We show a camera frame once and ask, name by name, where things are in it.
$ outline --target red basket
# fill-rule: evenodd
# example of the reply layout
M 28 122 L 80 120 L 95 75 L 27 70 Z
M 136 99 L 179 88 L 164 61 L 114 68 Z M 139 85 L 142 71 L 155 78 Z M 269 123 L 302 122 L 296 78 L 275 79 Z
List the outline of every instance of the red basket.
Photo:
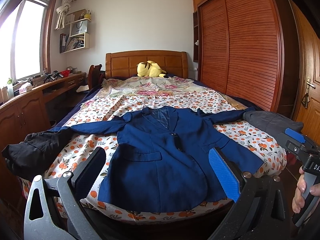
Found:
M 60 72 L 64 77 L 67 77 L 70 74 L 70 70 L 64 70 Z

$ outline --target floral bedsheet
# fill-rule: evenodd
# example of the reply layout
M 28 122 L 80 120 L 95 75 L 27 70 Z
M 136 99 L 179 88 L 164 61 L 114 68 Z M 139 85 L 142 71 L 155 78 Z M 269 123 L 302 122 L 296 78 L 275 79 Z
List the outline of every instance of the floral bedsheet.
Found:
M 148 106 L 160 108 L 172 106 L 175 108 L 198 108 L 206 113 L 234 110 L 234 108 L 216 91 L 197 86 L 189 79 L 178 77 L 163 79 L 149 77 L 132 77 L 126 81 L 108 79 L 103 82 L 102 89 L 90 100 L 82 104 L 81 109 L 74 114 L 66 126 L 78 123 L 111 120 L 127 112 L 141 110 Z M 224 133 L 254 154 L 259 156 L 263 165 L 255 176 L 264 174 L 277 175 L 286 165 L 285 150 L 274 138 L 253 127 L 246 121 L 230 122 L 214 125 L 219 132 Z M 84 207 L 97 209 L 108 217 L 128 223 L 166 223 L 212 212 L 231 200 L 222 199 L 217 202 L 203 202 L 192 210 L 168 213 L 148 213 L 129 211 L 97 200 L 100 183 L 108 174 L 108 166 L 113 153 L 118 147 L 116 135 L 77 135 L 58 154 L 54 163 L 45 172 L 45 178 L 60 177 L 65 171 L 74 171 L 77 165 L 85 161 L 95 147 L 106 151 L 106 164 L 97 177 L 90 193 L 81 203 Z M 23 181 L 24 194 L 28 197 L 31 183 Z M 55 198 L 62 217 L 67 218 L 60 198 Z

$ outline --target finger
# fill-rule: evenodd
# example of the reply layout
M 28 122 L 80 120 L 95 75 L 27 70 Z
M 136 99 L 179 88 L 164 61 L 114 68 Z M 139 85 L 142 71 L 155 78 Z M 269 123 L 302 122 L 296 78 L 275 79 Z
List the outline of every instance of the finger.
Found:
M 301 192 L 298 188 L 296 188 L 296 193 L 294 195 L 294 201 L 298 207 L 300 207 L 300 208 L 304 207 L 304 199 L 301 196 Z
M 306 190 L 307 184 L 304 180 L 304 174 L 300 175 L 300 178 L 297 183 L 297 187 L 301 191 L 301 193 L 304 193 L 304 191 Z
M 299 173 L 300 173 L 300 174 L 303 174 L 303 173 L 304 173 L 304 171 L 303 171 L 303 169 L 302 169 L 302 166 L 301 166 L 300 169 L 299 169 Z
M 296 214 L 300 213 L 300 207 L 297 206 L 296 202 L 294 201 L 294 198 L 292 199 L 292 210 Z
M 310 193 L 313 196 L 320 196 L 320 183 L 310 187 Z

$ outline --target tied curtain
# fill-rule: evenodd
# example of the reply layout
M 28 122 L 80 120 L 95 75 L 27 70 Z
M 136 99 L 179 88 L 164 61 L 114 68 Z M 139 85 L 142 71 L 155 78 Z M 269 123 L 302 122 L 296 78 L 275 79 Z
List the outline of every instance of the tied curtain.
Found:
M 66 14 L 70 9 L 70 3 L 72 0 L 62 0 L 62 5 L 57 8 L 58 18 L 55 26 L 55 30 L 61 30 L 64 28 L 64 22 L 66 18 Z

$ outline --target doorframe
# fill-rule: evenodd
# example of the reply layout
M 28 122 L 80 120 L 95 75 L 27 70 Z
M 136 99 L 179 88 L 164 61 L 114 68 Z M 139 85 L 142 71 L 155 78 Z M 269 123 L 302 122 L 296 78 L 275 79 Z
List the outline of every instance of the doorframe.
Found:
M 294 19 L 297 26 L 297 33 L 298 33 L 298 39 L 299 39 L 299 49 L 300 49 L 300 73 L 299 73 L 299 84 L 298 84 L 298 90 L 297 90 L 297 96 L 294 103 L 294 109 L 292 113 L 292 120 L 296 121 L 300 107 L 301 107 L 301 101 L 306 91 L 306 46 L 304 39 L 302 37 L 303 35 L 303 28 L 301 26 L 301 21 L 299 20 L 299 14 L 298 10 L 299 8 L 295 5 L 295 3 L 292 0 L 289 0 L 292 12 L 294 15 Z

